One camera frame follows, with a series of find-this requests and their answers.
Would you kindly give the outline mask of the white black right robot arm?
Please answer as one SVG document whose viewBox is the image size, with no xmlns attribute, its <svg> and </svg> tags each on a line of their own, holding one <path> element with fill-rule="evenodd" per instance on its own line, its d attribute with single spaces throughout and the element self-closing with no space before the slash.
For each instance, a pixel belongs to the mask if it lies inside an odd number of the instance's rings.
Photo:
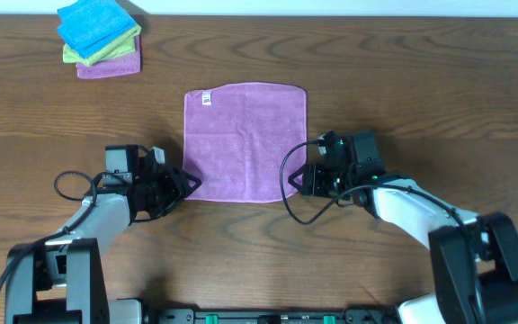
<svg viewBox="0 0 518 324">
<path fill-rule="evenodd" d="M 446 323 L 518 322 L 518 231 L 502 212 L 480 215 L 423 190 L 410 176 L 389 172 L 372 131 L 314 140 L 323 158 L 281 185 L 300 194 L 354 204 L 391 223 L 430 252 L 436 305 Z"/>
</svg>

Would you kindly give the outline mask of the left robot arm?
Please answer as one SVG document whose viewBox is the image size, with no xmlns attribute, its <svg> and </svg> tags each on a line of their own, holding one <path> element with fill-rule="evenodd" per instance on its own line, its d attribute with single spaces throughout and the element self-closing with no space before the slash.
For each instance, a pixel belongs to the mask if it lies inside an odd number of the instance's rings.
<svg viewBox="0 0 518 324">
<path fill-rule="evenodd" d="M 111 300 L 101 258 L 138 213 L 166 216 L 201 186 L 200 178 L 167 166 L 165 152 L 108 146 L 105 169 L 86 175 L 78 211 L 56 232 L 14 246 L 0 277 L 7 323 L 141 323 L 138 299 Z"/>
</svg>

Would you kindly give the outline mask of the purple microfiber cloth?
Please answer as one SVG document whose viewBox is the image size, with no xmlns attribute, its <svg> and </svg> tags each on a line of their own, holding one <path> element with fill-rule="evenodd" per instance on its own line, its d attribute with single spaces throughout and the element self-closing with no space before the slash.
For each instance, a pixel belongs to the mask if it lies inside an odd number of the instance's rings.
<svg viewBox="0 0 518 324">
<path fill-rule="evenodd" d="M 212 92 L 212 105 L 201 93 Z M 295 194 L 280 177 L 302 167 L 307 152 L 304 89 L 237 83 L 184 97 L 183 168 L 202 181 L 191 198 L 215 203 L 275 203 Z"/>
</svg>

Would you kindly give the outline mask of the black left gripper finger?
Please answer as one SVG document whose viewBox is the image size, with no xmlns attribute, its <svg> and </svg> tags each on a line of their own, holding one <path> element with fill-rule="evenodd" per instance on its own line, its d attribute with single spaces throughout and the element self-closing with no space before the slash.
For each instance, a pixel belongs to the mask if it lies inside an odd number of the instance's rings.
<svg viewBox="0 0 518 324">
<path fill-rule="evenodd" d="M 185 179 L 185 183 L 188 187 L 200 187 L 202 184 L 199 177 L 191 175 L 186 171 L 182 172 L 182 177 Z"/>
<path fill-rule="evenodd" d="M 186 200 L 200 186 L 201 186 L 200 184 L 182 184 L 180 186 L 180 199 L 181 200 Z"/>
</svg>

